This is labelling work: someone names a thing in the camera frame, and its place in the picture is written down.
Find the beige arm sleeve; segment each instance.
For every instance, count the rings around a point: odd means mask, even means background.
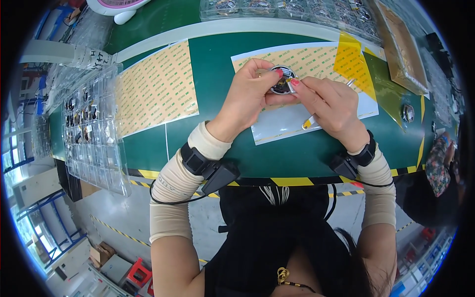
[[[191,132],[188,137],[190,148],[210,160],[219,160],[230,149],[232,143],[224,143],[214,138],[206,129],[205,122]],[[202,176],[191,174],[181,163],[180,149],[160,171],[153,184],[152,196],[163,202],[189,200],[200,184]],[[188,204],[163,205],[150,200],[150,243],[164,236],[183,236],[192,239]]]
[[[373,161],[366,167],[358,166],[358,173],[363,182],[383,185],[392,182],[391,170],[386,158],[376,144],[376,152]],[[376,188],[363,185],[366,193],[363,223],[364,229],[370,225],[387,223],[396,227],[396,187]]]

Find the green workbench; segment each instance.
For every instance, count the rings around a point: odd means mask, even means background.
[[[163,26],[160,27],[162,21],[160,18],[157,26],[153,26],[156,15],[152,11],[153,7],[149,7],[152,3],[156,3],[155,6],[161,5],[160,1],[152,1],[145,6],[146,10],[139,10],[137,15],[125,25],[115,26],[106,48],[109,53],[113,54],[115,51],[122,50],[124,47],[163,31]],[[196,22],[197,10],[195,13],[195,18],[190,22],[184,22],[185,17],[180,16],[182,25]],[[176,23],[171,26],[172,28],[168,26],[166,29],[173,29]],[[128,33],[132,28],[135,30],[134,33]],[[168,161],[165,133],[168,136],[169,157],[172,157],[185,143],[188,135],[199,122],[211,120],[216,116],[234,76],[231,56],[285,44],[322,41],[324,40],[300,35],[264,32],[228,33],[190,39],[190,56],[199,115],[166,124],[166,127],[161,125],[124,138],[127,164],[131,169],[129,172],[145,177],[154,176]],[[159,48],[124,61],[124,69],[157,50]],[[397,174],[422,170],[422,164],[433,143],[431,124],[434,120],[434,107],[432,101],[421,98],[421,96],[392,82],[385,61],[366,53],[365,58],[373,80],[377,101],[385,102],[386,105],[392,102],[399,105],[398,98],[402,97],[414,107],[415,119],[408,124],[406,131],[403,131],[380,106],[378,116],[362,121],[373,132],[389,166],[391,169],[397,169]],[[64,157],[60,108],[50,116],[51,142],[53,155]],[[448,129],[448,131],[453,134],[454,128]],[[236,138],[226,154],[226,158],[233,160],[238,165],[241,176],[245,177],[238,181],[240,185],[273,184],[274,182],[279,185],[329,183],[342,181],[335,177],[336,174],[326,165],[333,154],[342,150],[343,146],[323,130],[256,146],[251,130],[247,129]],[[271,177],[309,177],[310,179],[282,181],[269,179]]]

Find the pink nail polish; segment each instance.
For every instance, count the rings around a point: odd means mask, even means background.
[[[277,69],[275,72],[279,75],[280,78],[284,76],[284,72],[281,69]]]

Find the black sensor device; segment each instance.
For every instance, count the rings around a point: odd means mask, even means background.
[[[207,181],[201,191],[206,195],[216,192],[235,181],[241,173],[236,165],[226,161],[208,160],[188,142],[181,147],[183,166],[193,175],[201,175]]]
[[[368,166],[374,159],[374,153],[376,152],[376,141],[374,141],[373,133],[367,130],[370,135],[370,143],[366,144],[357,155],[349,155],[348,153],[340,153],[333,157],[330,162],[330,169],[338,175],[344,176],[350,180],[356,179],[358,165]]]

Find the white fan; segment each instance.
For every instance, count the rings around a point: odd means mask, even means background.
[[[117,25],[125,24],[137,12],[137,9],[150,0],[87,0],[89,7],[105,16],[114,16]]]

